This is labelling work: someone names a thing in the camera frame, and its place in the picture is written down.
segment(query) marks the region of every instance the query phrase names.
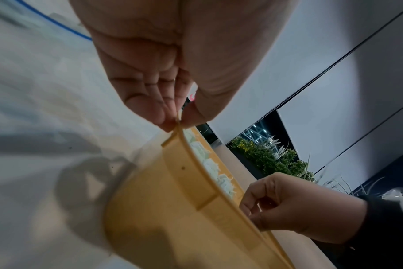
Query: blue line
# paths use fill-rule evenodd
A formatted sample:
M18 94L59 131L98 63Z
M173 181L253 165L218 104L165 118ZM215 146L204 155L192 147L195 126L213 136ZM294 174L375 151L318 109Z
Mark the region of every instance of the blue line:
M69 27L67 27L66 25L61 24L61 23L59 23L58 21L56 21L56 20L54 20L54 19L48 17L47 15L43 14L42 12L40 12L40 11L37 10L36 8L32 7L32 6L29 5L28 3L24 2L23 0L14 0L14 1L17 2L17 3L19 3L20 5L24 6L25 8L29 9L30 11L32 11L32 12L34 12L34 13L36 13L36 14L42 16L43 18L47 19L48 21L52 22L53 24L55 24L55 25L57 25L57 26L59 26L59 27L65 29L65 30L67 30L67 31L70 31L70 32L72 32L72 33L74 33L74 34L76 34L76 35L82 37L82 38L85 38L85 39L87 39L87 40L92 41L92 38L90 38L89 36L86 36L86 35L84 35L84 34L81 34L81 33L79 33L78 31L73 30L72 28L69 28Z

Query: black sleeve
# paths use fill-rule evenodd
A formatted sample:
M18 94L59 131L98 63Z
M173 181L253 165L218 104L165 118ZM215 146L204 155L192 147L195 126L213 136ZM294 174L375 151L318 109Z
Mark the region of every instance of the black sleeve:
M403 268L400 203L371 196L360 198L367 201L368 207L362 227L347 243L352 251L352 268Z

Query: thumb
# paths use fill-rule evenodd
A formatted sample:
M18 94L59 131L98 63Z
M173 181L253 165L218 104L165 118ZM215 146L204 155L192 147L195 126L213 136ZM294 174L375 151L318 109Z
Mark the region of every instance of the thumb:
M195 100L189 103L182 112L182 126L188 128L213 120L231 101L238 88L206 91L199 87Z
M249 216L249 219L261 232L269 230L293 230L286 208L282 206L252 214Z

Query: hand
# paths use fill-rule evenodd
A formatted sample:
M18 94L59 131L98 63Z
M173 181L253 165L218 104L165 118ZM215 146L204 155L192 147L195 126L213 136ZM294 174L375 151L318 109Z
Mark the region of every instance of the hand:
M274 173L250 184L240 209L261 231L291 230L318 241L341 244L361 228L367 203L303 179Z
M125 105L166 131L212 120L261 61L297 0L70 0Z

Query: green plant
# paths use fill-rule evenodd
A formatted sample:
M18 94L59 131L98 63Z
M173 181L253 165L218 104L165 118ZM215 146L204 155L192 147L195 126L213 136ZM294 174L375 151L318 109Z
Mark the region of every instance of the green plant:
M242 153L264 175L281 172L308 181L315 181L314 174L307 170L308 163L298 160L295 150L283 150L281 147L279 149L281 153L278 155L279 157L277 157L276 152L271 148L257 145L253 141L248 141L241 137L234 138L231 141L229 148Z

